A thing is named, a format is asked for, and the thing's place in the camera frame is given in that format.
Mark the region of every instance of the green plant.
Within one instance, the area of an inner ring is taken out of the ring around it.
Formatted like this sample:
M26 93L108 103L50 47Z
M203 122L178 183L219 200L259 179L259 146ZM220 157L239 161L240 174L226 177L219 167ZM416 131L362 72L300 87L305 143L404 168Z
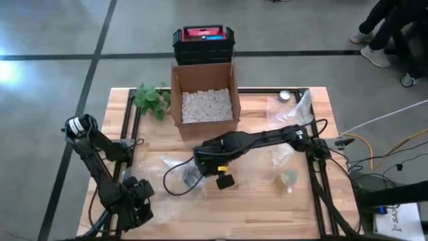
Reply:
M141 107L141 115L146 115L148 110L154 112L158 120L163 120L165 111L171 105L171 94L163 90L166 87L165 82L160 83L160 88L154 86L145 86L144 83L138 87L135 94L135 106Z

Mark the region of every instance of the gray floor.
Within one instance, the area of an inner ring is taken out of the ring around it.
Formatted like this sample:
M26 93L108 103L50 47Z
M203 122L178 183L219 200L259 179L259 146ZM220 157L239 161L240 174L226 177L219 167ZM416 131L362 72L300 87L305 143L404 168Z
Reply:
M238 51L357 50L348 42L375 0L119 0L103 54L171 52L171 34L184 25L220 23L236 34ZM93 54L109 1L1 1L0 55ZM100 60L85 112L103 119L111 87L168 81L173 59ZM339 131L428 98L428 82L402 88L400 60L380 69L360 56L237 58L240 86L327 86ZM0 240L36 240L64 152L64 121L73 116L90 60L0 61ZM353 131L376 155L426 129L428 104ZM427 140L421 137L415 143ZM424 153L395 155L377 170ZM368 157L364 145L346 151ZM388 176L399 183L426 179L426 157ZM369 173L364 164L363 173ZM75 156L53 221L50 240L71 238L79 226L89 173Z

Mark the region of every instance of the cardboard box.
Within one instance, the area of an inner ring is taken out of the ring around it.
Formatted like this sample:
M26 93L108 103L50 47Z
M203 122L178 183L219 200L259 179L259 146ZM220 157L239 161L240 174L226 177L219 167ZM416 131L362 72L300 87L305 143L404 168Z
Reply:
M205 123L183 123L182 93L198 90L228 88L232 102L233 120ZM216 137L228 131L236 131L241 104L232 63L173 66L171 71L171 115L183 139Z

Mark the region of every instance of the sneaker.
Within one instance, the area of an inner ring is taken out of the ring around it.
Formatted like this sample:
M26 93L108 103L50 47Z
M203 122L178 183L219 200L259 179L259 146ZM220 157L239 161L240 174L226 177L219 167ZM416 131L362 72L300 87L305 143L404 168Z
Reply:
M371 50L370 47L366 46L360 51L361 55L366 59L370 60L372 64L379 68L386 68L391 65L387 58L387 55L383 50Z
M373 39L372 32L370 32L369 34L364 34L358 31L358 33L352 36L349 40L354 44L359 44L362 42L369 42L372 39Z

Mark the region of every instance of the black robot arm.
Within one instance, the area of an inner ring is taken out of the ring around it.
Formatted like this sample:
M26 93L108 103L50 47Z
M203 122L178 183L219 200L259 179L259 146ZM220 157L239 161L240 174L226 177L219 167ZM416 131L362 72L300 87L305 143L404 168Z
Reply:
M137 181L135 177L115 183L98 154L102 150L108 160L125 162L130 158L130 146L121 141L112 142L88 114L68 119L63 132L97 183L101 204L110 214L118 215L119 230L139 227L153 217L149 197L154 191L150 183L145 179Z
M250 149L290 144L294 150L304 152L314 147L305 126L292 125L272 131L249 134L243 131L232 131L204 141L193 149L195 165L204 176L218 175L217 186L224 189L235 184L231 175L226 175L228 163Z

